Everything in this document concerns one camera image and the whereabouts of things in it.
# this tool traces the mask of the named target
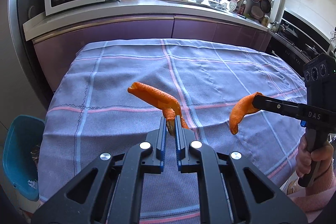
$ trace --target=metal bolt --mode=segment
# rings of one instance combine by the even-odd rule
[[[193,148],[201,148],[202,147],[202,143],[200,141],[192,141],[190,145]]]
[[[101,160],[109,160],[110,158],[111,158],[110,153],[103,153],[103,154],[100,155]]]
[[[151,144],[149,143],[149,142],[142,142],[141,144],[140,144],[140,148],[141,149],[148,149],[148,148],[150,148],[151,147]]]
[[[241,157],[242,157],[242,155],[239,152],[232,152],[231,153],[231,158],[233,158],[234,160],[239,160]]]

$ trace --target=teal trash bin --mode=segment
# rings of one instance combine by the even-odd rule
[[[31,201],[39,199],[38,189],[28,181],[38,180],[37,168],[32,159],[32,149],[42,142],[45,122],[20,115],[12,122],[3,151],[2,164],[5,174],[21,195]]]

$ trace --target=human hand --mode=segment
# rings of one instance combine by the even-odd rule
[[[319,170],[316,177],[320,176],[328,170],[331,165],[333,158],[334,148],[329,142],[325,142],[325,145],[313,152],[308,152],[306,150],[307,140],[305,134],[301,137],[300,144],[298,147],[298,154],[296,155],[296,174],[298,177],[302,178],[304,174],[310,172],[311,161],[321,161]]]

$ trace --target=orange peel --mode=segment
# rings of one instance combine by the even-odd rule
[[[253,106],[252,102],[256,95],[262,95],[260,92],[253,93],[251,95],[245,96],[240,99],[239,102],[231,110],[229,118],[229,127],[233,135],[238,133],[238,124],[242,121],[245,115],[253,114],[258,112],[260,109],[257,109]]]
[[[153,86],[140,82],[134,82],[127,91],[146,103],[162,110],[162,114],[166,118],[167,129],[170,135],[175,136],[174,129],[176,115],[180,116],[182,127],[189,129],[182,117],[181,106],[175,97]]]

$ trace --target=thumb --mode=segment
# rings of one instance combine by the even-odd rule
[[[328,160],[333,157],[334,148],[333,146],[327,142],[325,146],[314,150],[311,153],[311,159],[313,161],[322,161],[322,160]]]

